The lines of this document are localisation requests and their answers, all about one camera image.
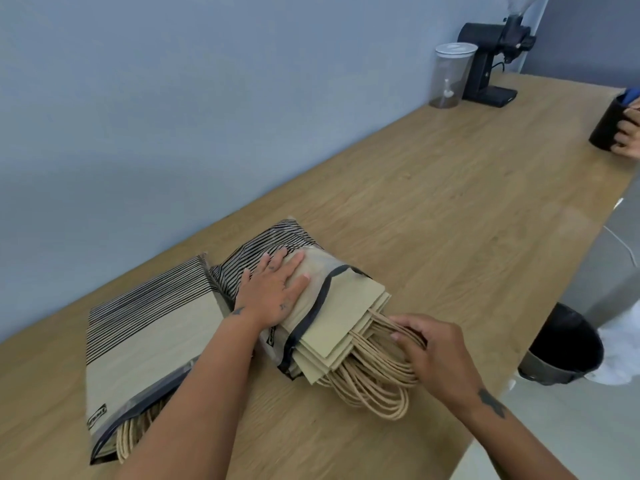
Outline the person's left hand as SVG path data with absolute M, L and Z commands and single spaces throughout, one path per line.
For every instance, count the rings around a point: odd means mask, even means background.
M 297 301 L 290 301 L 290 284 L 299 276 L 297 269 L 305 259 L 304 250 L 295 251 L 291 258 L 285 258 L 288 278 L 269 274 L 269 261 L 274 254 L 263 253 L 252 270 L 252 291 L 245 298 L 236 296 L 231 315 L 248 318 L 258 331 L 275 326 L 290 315 Z

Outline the person's right hand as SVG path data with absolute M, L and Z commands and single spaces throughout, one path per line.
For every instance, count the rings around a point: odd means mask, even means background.
M 480 403 L 484 383 L 458 325 L 422 314 L 392 315 L 390 319 L 426 341 L 426 364 L 413 370 L 430 395 L 453 413 L 471 410 Z

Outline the stack of kraft paper bags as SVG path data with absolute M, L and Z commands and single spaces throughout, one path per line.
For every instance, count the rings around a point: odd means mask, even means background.
M 279 325 L 278 368 L 291 379 L 332 389 L 343 402 L 385 420 L 402 419 L 418 379 L 394 345 L 398 333 L 422 350 L 426 340 L 383 314 L 384 285 L 324 250 L 308 246 L 292 278 L 310 282 Z

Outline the person's left forearm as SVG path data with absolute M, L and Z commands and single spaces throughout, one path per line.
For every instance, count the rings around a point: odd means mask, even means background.
M 281 311 L 247 305 L 222 320 L 116 480 L 226 479 L 253 349 Z

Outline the person's right forearm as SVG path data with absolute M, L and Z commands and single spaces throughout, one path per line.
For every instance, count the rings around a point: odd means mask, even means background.
M 509 480 L 578 480 L 482 384 L 446 388 L 442 402 Z

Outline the black trash bin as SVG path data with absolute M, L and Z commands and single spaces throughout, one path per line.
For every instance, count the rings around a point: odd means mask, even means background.
M 596 371 L 603 361 L 597 329 L 571 307 L 556 303 L 517 371 L 544 386 L 567 385 Z

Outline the white plastic bag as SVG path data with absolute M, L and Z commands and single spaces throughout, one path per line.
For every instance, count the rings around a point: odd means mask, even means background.
M 629 312 L 598 329 L 604 346 L 602 364 L 589 375 L 601 385 L 628 385 L 640 376 L 640 314 Z

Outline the clear canister with white lid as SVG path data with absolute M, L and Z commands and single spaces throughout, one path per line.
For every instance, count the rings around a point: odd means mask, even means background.
M 452 109 L 460 104 L 477 49 L 477 45 L 466 42 L 445 43 L 435 48 L 429 106 Z

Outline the black coffee grinder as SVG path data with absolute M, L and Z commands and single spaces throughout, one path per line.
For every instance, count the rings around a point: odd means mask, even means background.
M 536 0 L 507 0 L 508 17 L 503 24 L 466 23 L 458 42 L 477 46 L 470 66 L 462 99 L 477 104 L 502 108 L 517 96 L 517 90 L 490 85 L 493 60 L 502 55 L 510 64 L 536 42 L 530 26 L 523 25 L 524 14 Z

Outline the black cup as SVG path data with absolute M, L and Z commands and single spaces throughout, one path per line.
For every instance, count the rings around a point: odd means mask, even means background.
M 627 93 L 622 92 L 611 101 L 588 138 L 588 142 L 592 146 L 605 152 L 610 152 L 612 145 L 615 144 L 614 137 L 619 131 L 618 123 L 620 121 L 631 122 L 631 119 L 625 115 L 627 109 L 626 96 Z

